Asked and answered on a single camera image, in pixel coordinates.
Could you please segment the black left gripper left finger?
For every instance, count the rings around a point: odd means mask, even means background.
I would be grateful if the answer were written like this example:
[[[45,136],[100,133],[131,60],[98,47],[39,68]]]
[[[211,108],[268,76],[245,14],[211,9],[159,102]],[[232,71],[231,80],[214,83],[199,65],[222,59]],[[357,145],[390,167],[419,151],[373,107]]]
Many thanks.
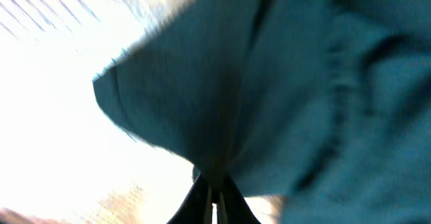
[[[168,224],[212,224],[212,189],[201,174]]]

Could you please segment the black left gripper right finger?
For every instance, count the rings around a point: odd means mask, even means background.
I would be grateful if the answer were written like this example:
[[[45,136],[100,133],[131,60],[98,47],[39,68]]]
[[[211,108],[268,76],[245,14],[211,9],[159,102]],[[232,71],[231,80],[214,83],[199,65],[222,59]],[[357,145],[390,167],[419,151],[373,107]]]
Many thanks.
[[[217,224],[261,224],[229,175],[217,195]]]

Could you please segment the black t-shirt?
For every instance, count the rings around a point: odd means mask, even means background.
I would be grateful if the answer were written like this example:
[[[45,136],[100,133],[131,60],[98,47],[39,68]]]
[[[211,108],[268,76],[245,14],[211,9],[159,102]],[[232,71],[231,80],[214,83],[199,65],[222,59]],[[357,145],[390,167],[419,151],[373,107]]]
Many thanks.
[[[430,0],[195,0],[93,87],[282,223],[430,222]]]

